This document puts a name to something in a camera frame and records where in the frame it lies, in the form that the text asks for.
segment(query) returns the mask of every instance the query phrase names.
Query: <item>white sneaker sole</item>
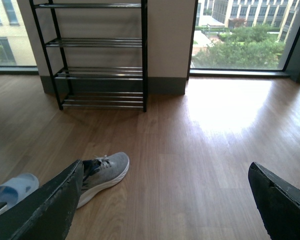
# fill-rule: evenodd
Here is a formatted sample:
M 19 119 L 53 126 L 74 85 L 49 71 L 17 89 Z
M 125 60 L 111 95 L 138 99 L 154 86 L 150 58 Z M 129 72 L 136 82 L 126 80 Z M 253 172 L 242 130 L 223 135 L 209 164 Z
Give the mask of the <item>white sneaker sole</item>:
M 76 207 L 76 209 L 79 209 L 83 205 L 88 203 L 98 192 L 102 191 L 103 189 L 110 188 L 110 187 L 116 185 L 117 183 L 119 183 L 127 174 L 128 169 L 129 169 L 129 164 L 130 164 L 130 160 L 128 158 L 128 164 L 125 167 L 124 171 L 119 176 L 117 176 L 115 179 L 113 179 L 111 181 L 107 181 L 100 185 L 94 186 L 94 187 L 90 188 L 89 190 L 87 190 L 86 192 L 84 192 L 80 196 L 79 203 L 78 203 L 78 206 Z

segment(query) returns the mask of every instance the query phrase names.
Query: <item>building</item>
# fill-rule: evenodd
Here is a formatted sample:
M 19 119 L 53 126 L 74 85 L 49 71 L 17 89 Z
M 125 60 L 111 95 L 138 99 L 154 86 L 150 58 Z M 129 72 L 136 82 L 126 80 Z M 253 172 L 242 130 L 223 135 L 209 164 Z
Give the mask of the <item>building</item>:
M 281 27 L 293 0 L 214 0 L 212 17 L 234 27 L 234 19 L 246 19 L 246 26 L 269 24 Z
M 196 26 L 202 26 L 202 17 L 204 15 L 211 15 L 214 7 L 214 0 L 198 0 L 198 7 L 196 11 Z
M 17 0 L 0 0 L 0 46 L 0 65 L 36 65 Z
M 291 31 L 292 25 L 295 21 L 296 15 L 298 13 L 299 10 L 299 3 L 300 0 L 293 0 L 290 1 L 288 6 L 287 6 L 287 10 L 286 10 L 286 14 L 284 15 L 283 18 L 283 24 L 281 25 L 280 28 L 280 33 L 279 33 L 279 39 L 280 41 L 287 41 L 288 39 L 288 35 Z

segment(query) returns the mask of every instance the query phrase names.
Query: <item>metal shelf bar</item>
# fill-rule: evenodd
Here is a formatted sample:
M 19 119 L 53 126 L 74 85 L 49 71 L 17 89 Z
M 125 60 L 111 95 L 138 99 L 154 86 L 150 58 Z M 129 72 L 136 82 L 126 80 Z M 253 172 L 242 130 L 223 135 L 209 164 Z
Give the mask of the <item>metal shelf bar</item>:
M 142 96 L 84 96 L 84 95 L 69 95 L 69 98 L 77 98 L 77 99 L 135 99 L 135 100 L 142 100 Z
M 94 80 L 94 81 L 101 81 L 101 80 L 117 80 L 117 81 L 142 81 L 142 78 L 123 78 L 123 77 L 75 77 L 75 76 L 57 76 L 55 77 L 56 80 Z
M 142 96 L 142 92 L 137 91 L 79 91 L 76 94 L 116 94 L 116 95 L 140 95 Z
M 94 105 L 94 104 L 63 104 L 63 107 L 86 107 L 86 108 L 117 108 L 117 109 L 143 109 L 142 106 L 124 105 Z
M 65 72 L 120 72 L 120 73 L 142 73 L 140 66 L 118 66 L 118 67 L 89 67 L 89 66 L 69 66 L 61 70 Z
M 140 3 L 54 3 L 37 4 L 36 9 L 140 9 Z
M 46 47 L 142 48 L 141 38 L 56 38 Z
M 93 75 L 89 75 L 89 74 L 59 74 L 57 76 L 57 78 L 66 78 L 66 79 L 70 79 L 70 78 L 88 78 L 88 79 L 110 79 L 110 80 L 142 80 L 142 76 L 140 75 L 120 75 L 120 74 L 109 74 L 109 75 L 105 75 L 105 74 L 93 74 Z
M 85 99 L 65 99 L 67 102 L 83 102 L 83 103 L 118 103 L 118 104 L 142 104 L 143 101 L 115 101 L 115 100 L 85 100 Z

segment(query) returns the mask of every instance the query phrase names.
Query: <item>window sill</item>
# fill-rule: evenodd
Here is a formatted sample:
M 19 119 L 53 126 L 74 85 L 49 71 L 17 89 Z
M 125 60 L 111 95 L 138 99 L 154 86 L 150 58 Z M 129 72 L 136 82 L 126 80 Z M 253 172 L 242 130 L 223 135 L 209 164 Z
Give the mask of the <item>window sill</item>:
M 39 75 L 36 66 L 0 66 L 0 75 Z
M 190 69 L 193 77 L 239 77 L 239 78 L 289 78 L 283 71 L 253 71 L 253 70 L 203 70 Z

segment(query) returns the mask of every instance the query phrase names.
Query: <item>shoelace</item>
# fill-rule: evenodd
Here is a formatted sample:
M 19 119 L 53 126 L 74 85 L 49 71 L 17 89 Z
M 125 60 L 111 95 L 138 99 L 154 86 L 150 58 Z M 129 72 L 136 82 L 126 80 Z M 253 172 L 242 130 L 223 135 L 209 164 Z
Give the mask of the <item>shoelace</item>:
M 94 161 L 92 161 L 92 168 L 89 173 L 83 178 L 83 186 L 86 186 L 87 183 L 85 182 L 90 176 L 96 174 L 97 172 L 101 171 L 102 169 L 111 168 L 111 163 L 109 162 L 109 158 L 107 155 L 103 157 L 95 156 Z
M 104 155 L 103 157 L 95 156 L 95 160 L 98 160 L 101 169 L 111 168 L 111 163 L 109 162 L 107 155 Z

